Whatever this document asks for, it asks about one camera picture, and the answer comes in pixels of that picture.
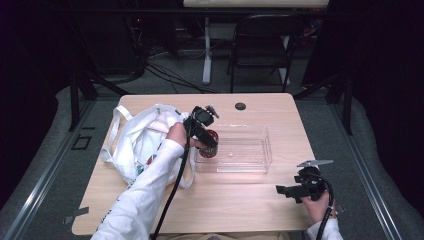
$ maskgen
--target hand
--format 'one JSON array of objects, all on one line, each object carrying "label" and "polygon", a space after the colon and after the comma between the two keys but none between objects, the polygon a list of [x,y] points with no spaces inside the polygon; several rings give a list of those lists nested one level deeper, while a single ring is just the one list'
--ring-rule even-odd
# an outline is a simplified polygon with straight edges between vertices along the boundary
[{"label": "hand", "polygon": [[[184,124],[180,122],[176,122],[174,126],[172,126],[169,129],[169,132],[166,135],[166,138],[177,142],[182,147],[185,147],[187,143],[187,132],[184,128]],[[190,138],[190,147],[204,148],[206,147],[206,145],[204,145],[202,142],[198,140]]]},{"label": "hand", "polygon": [[[302,202],[305,204],[306,209],[308,210],[309,216],[312,219],[312,222],[315,224],[317,222],[321,222],[324,218],[325,212],[328,208],[328,199],[330,198],[330,194],[328,192],[324,192],[321,197],[313,201],[309,197],[300,198]],[[330,218],[336,218],[336,214],[333,210],[331,211]]]}]

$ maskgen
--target white tote bag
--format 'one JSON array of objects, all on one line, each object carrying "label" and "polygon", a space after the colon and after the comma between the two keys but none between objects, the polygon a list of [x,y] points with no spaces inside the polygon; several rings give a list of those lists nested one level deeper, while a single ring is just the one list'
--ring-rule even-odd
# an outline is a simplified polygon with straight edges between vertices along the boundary
[{"label": "white tote bag", "polygon": [[[119,129],[121,115],[127,122],[122,129]],[[149,159],[154,158],[154,154],[165,139],[169,128],[176,122],[183,122],[188,116],[189,113],[180,113],[172,106],[155,104],[133,117],[124,106],[119,105],[113,110],[113,126],[107,145],[100,151],[100,157],[105,162],[113,163],[123,179],[128,184],[132,184],[137,176],[148,168]],[[119,130],[120,135],[112,155],[111,147]],[[181,179],[179,186],[182,188],[189,188],[193,182],[195,152],[195,148],[192,147],[188,156],[191,177],[187,182],[184,177]],[[175,182],[181,162],[180,158],[175,163],[168,184]]]}]

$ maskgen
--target transparent plastic box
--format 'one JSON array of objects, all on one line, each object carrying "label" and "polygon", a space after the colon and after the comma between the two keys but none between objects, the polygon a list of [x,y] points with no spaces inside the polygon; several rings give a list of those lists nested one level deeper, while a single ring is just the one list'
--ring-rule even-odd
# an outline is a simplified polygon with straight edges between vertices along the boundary
[{"label": "transparent plastic box", "polygon": [[218,152],[212,158],[196,153],[196,172],[267,173],[272,162],[266,126],[216,125]]}]

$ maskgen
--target white sleeve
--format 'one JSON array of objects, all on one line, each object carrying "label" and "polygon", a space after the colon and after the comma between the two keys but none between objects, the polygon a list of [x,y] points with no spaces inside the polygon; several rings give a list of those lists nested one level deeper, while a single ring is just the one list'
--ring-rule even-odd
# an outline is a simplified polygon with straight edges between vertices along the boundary
[{"label": "white sleeve", "polygon": [[[319,226],[321,222],[317,222],[312,225],[306,232],[312,240],[317,239]],[[336,218],[330,218],[327,221],[327,224],[324,228],[324,233],[322,234],[322,240],[343,240],[342,235],[339,232],[339,224]]]},{"label": "white sleeve", "polygon": [[184,148],[165,139],[149,167],[123,192],[91,239],[149,239],[168,178]]}]

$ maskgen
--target black cable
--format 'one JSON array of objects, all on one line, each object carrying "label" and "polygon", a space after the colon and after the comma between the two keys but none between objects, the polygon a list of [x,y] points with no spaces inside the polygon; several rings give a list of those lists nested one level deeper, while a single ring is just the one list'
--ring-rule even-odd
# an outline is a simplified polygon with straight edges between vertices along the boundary
[{"label": "black cable", "polygon": [[[149,67],[151,67],[153,70],[159,72],[160,74],[163,74],[163,75],[165,75],[167,77],[170,77],[170,78],[176,79],[178,81],[181,81],[182,83],[181,82],[172,81],[171,79],[166,79],[163,76],[160,76],[158,73],[154,72],[152,69],[149,69]],[[165,72],[164,70],[162,70],[160,68],[163,68],[163,69],[165,69],[167,71],[170,71],[171,73],[175,74],[175,76],[168,74],[167,72]],[[171,71],[171,70],[169,70],[169,69],[167,69],[167,68],[165,68],[163,66],[159,66],[159,65],[147,63],[146,70],[149,71],[150,73],[152,73],[153,75],[155,75],[155,76],[157,76],[157,77],[165,80],[165,81],[172,82],[174,84],[178,84],[178,85],[181,85],[181,86],[184,86],[184,87],[189,87],[189,88],[198,90],[201,93],[219,93],[219,91],[216,91],[216,90],[213,90],[213,89],[198,87],[195,84],[188,82],[187,80],[185,80],[182,77],[180,77],[178,74],[174,73],[173,71]]]},{"label": "black cable", "polygon": [[174,199],[175,193],[178,190],[178,185],[179,185],[181,178],[183,176],[184,168],[185,168],[185,165],[186,165],[186,162],[187,162],[188,153],[190,152],[190,133],[191,133],[191,124],[189,125],[189,128],[187,129],[187,142],[186,142],[186,145],[184,147],[184,154],[183,154],[183,157],[182,157],[181,167],[180,167],[180,170],[178,172],[177,179],[175,180],[174,187],[172,188],[171,194],[169,195],[168,200],[166,201],[166,204],[165,204],[165,207],[164,207],[162,214],[160,216],[158,225],[156,226],[155,233],[152,236],[152,240],[156,240],[156,238],[159,235],[159,231],[160,231],[160,228],[162,227],[163,220],[165,219],[166,212],[168,211],[168,208],[171,205],[172,199]]},{"label": "black cable", "polygon": [[330,196],[328,198],[328,208],[325,211],[324,217],[321,221],[321,224],[320,224],[319,230],[318,230],[318,234],[317,234],[317,240],[321,240],[322,234],[324,233],[325,225],[327,224],[327,221],[330,217],[331,211],[333,210],[334,192],[333,192],[333,187],[331,186],[330,182],[327,179],[325,179],[324,177],[322,177],[320,175],[313,174],[313,173],[308,173],[308,175],[322,179],[324,181],[324,183],[327,185],[327,190],[328,190],[328,193],[330,194]]}]

